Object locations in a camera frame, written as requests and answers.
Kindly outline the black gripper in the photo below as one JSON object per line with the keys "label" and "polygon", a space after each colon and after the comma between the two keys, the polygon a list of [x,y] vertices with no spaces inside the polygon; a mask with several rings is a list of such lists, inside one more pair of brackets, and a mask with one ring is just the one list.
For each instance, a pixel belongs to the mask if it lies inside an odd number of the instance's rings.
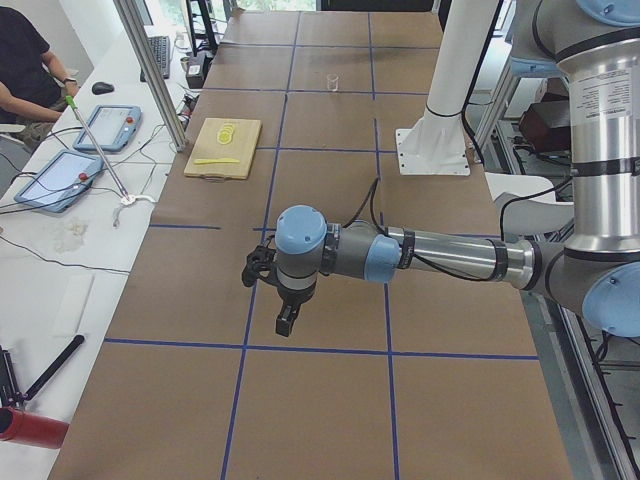
{"label": "black gripper", "polygon": [[308,287],[302,290],[286,287],[278,288],[278,295],[282,299],[283,304],[280,313],[276,318],[275,332],[277,335],[291,335],[301,306],[308,302],[313,297],[314,293],[314,287]]}

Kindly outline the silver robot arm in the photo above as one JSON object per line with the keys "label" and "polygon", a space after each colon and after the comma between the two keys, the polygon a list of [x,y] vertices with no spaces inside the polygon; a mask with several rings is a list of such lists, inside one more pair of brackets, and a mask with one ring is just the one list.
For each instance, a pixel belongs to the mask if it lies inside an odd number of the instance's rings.
{"label": "silver robot arm", "polygon": [[501,220],[518,241],[332,224],[297,205],[278,218],[268,279],[283,305],[279,335],[292,332],[319,275],[385,283],[400,269],[510,283],[619,337],[639,333],[639,5],[635,1],[522,1],[512,41],[518,64],[552,63],[568,81],[574,204],[572,235],[538,243],[535,203],[503,195]]}

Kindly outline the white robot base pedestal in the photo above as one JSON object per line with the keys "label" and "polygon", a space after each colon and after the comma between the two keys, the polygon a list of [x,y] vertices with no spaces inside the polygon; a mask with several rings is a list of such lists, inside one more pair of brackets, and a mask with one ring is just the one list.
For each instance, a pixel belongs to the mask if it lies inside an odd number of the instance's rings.
{"label": "white robot base pedestal", "polygon": [[470,174],[464,109],[500,10],[498,0],[451,2],[424,114],[412,128],[396,131],[402,175]]}

